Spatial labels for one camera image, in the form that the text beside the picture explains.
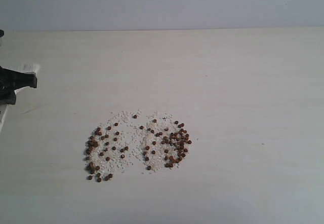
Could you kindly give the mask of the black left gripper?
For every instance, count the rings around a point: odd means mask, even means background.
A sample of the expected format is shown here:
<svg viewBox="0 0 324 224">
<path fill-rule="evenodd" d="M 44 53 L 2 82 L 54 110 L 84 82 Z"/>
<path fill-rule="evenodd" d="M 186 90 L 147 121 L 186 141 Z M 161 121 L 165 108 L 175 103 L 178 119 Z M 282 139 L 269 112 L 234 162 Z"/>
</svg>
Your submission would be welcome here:
<svg viewBox="0 0 324 224">
<path fill-rule="evenodd" d="M 1 67 L 1 105 L 16 104 L 16 90 L 37 88 L 35 72 L 18 72 Z"/>
</svg>

